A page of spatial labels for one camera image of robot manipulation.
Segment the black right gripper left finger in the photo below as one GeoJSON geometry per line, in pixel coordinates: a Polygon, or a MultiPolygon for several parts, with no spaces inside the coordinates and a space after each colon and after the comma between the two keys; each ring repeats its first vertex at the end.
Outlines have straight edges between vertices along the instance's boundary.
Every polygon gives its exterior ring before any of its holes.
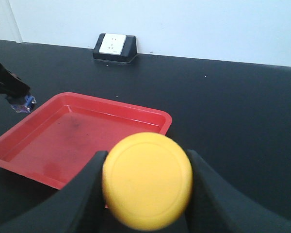
{"type": "Polygon", "coordinates": [[[105,209],[98,151],[64,188],[46,201],[0,225],[0,233],[98,233],[105,209]]]}

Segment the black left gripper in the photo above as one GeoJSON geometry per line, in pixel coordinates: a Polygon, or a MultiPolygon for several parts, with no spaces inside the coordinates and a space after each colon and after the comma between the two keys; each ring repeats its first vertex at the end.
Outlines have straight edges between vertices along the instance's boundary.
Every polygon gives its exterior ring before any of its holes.
{"type": "Polygon", "coordinates": [[[30,87],[27,84],[0,63],[0,94],[22,97],[27,95],[29,91],[30,87]]]}

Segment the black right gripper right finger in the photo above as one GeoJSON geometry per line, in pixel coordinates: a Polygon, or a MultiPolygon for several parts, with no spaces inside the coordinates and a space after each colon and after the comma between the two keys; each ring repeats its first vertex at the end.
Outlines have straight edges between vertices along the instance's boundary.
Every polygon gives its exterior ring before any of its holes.
{"type": "Polygon", "coordinates": [[[187,150],[193,193],[185,218],[191,233],[291,233],[291,221],[264,208],[222,178],[194,150],[187,150]]]}

